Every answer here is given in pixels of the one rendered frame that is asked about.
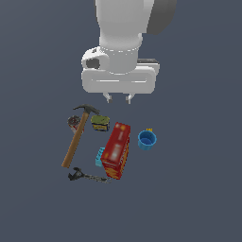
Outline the red cracker box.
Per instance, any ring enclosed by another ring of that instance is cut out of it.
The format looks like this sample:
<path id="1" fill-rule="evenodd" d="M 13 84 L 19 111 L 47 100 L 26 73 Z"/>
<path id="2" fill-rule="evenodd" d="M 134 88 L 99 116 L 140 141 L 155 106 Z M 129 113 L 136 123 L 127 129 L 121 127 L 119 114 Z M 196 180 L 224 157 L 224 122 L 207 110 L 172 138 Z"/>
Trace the red cracker box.
<path id="1" fill-rule="evenodd" d="M 101 155 L 101 163 L 108 177 L 120 180 L 129 154 L 130 126 L 116 122 Z"/>

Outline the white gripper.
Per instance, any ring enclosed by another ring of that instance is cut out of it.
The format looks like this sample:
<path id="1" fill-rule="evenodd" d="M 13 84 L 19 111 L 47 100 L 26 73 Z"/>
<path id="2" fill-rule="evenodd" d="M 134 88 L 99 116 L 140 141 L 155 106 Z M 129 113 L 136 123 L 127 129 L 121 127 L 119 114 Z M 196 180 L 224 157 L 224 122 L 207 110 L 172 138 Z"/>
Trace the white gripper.
<path id="1" fill-rule="evenodd" d="M 123 93 L 130 104 L 135 94 L 151 94 L 155 88 L 160 63 L 155 59 L 138 59 L 136 68 L 125 75 L 111 74 L 105 70 L 84 69 L 81 74 L 83 89 L 88 93 L 103 93 L 108 103 L 108 93 Z"/>

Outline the light blue toy brick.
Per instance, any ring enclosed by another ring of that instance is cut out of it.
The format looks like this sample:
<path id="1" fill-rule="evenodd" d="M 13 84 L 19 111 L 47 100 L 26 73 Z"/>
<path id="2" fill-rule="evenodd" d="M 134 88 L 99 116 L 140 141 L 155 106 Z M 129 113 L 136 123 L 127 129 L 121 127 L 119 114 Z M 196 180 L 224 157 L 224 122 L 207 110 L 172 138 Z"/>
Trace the light blue toy brick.
<path id="1" fill-rule="evenodd" d="M 96 155 L 96 158 L 95 158 L 95 165 L 98 166 L 98 167 L 102 167 L 102 162 L 101 162 L 101 156 L 102 156 L 102 153 L 104 151 L 104 147 L 101 147 Z"/>

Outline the red soup can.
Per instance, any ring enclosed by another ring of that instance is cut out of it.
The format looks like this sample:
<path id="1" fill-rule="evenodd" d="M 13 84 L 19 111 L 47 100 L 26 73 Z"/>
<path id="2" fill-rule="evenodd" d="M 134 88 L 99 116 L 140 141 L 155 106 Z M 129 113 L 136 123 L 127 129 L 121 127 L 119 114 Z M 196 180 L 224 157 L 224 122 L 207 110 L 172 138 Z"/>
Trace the red soup can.
<path id="1" fill-rule="evenodd" d="M 67 119 L 67 124 L 71 128 L 72 132 L 76 132 L 78 130 L 79 123 L 80 117 L 77 115 L 72 115 Z"/>

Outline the black adjustable wrench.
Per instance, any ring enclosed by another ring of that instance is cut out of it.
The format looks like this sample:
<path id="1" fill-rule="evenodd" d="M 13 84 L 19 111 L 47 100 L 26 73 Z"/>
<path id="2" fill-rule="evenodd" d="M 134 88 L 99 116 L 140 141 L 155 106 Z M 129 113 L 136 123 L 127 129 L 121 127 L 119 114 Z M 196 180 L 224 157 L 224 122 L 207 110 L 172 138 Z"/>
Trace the black adjustable wrench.
<path id="1" fill-rule="evenodd" d="M 90 181 L 95 181 L 95 182 L 103 182 L 103 183 L 111 183 L 112 180 L 110 178 L 105 178 L 105 177 L 98 177 L 98 176 L 93 176 L 93 175 L 88 175 L 82 172 L 82 170 L 78 167 L 74 167 L 75 173 L 68 174 L 68 179 L 70 181 L 76 181 L 80 178 L 87 179 Z"/>

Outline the blue cup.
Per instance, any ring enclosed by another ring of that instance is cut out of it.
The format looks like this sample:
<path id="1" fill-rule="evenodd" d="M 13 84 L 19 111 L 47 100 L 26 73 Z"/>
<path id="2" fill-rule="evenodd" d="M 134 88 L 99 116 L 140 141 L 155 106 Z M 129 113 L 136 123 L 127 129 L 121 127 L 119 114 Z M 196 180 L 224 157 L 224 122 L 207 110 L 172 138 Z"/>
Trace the blue cup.
<path id="1" fill-rule="evenodd" d="M 138 134 L 138 147 L 142 150 L 151 150 L 156 142 L 157 137 L 151 130 L 142 130 Z"/>

